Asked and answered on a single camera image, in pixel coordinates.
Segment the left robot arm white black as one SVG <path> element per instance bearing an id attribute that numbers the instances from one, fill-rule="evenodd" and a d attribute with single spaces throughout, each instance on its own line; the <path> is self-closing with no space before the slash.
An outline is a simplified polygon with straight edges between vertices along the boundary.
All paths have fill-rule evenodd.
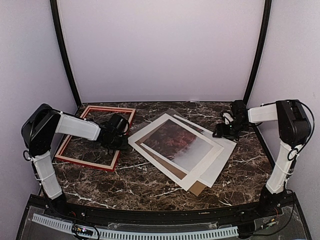
<path id="1" fill-rule="evenodd" d="M 96 123 L 43 103 L 29 117 L 21 128 L 28 154 L 24 159 L 31 163 L 36 180 L 41 184 L 46 196 L 53 200 L 51 210 L 60 218 L 67 218 L 70 206 L 62 198 L 65 196 L 58 182 L 51 156 L 52 141 L 56 134 L 80 137 L 98 142 L 103 148 L 123 151 L 128 148 L 128 131 L 131 122 L 118 112 L 110 119 Z"/>

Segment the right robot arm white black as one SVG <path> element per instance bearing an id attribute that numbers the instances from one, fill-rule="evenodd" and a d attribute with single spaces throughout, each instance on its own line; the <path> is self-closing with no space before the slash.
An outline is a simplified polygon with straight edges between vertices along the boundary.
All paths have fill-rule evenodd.
<path id="1" fill-rule="evenodd" d="M 315 119 L 308 118 L 310 110 L 298 99 L 277 100 L 259 107 L 247 108 L 243 100 L 230 104 L 230 111 L 223 111 L 223 121 L 215 126 L 212 136 L 238 141 L 242 131 L 264 122 L 277 122 L 280 149 L 275 166 L 255 205 L 255 213 L 266 217 L 275 208 L 274 201 L 267 196 L 276 196 L 286 189 L 293 174 L 297 158 L 308 144 L 315 129 Z"/>

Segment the red wooden picture frame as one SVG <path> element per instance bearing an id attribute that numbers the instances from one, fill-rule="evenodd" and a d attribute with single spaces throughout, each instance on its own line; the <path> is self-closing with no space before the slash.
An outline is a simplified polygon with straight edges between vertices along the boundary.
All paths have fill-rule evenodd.
<path id="1" fill-rule="evenodd" d="M 128 125 L 125 129 L 128 130 L 132 125 L 136 110 L 126 107 L 88 105 L 80 117 L 101 124 L 110 120 L 112 114 L 119 114 L 126 119 Z M 67 135 L 55 157 L 72 164 L 113 172 L 120 153 L 119 150 L 104 148 L 96 141 Z"/>

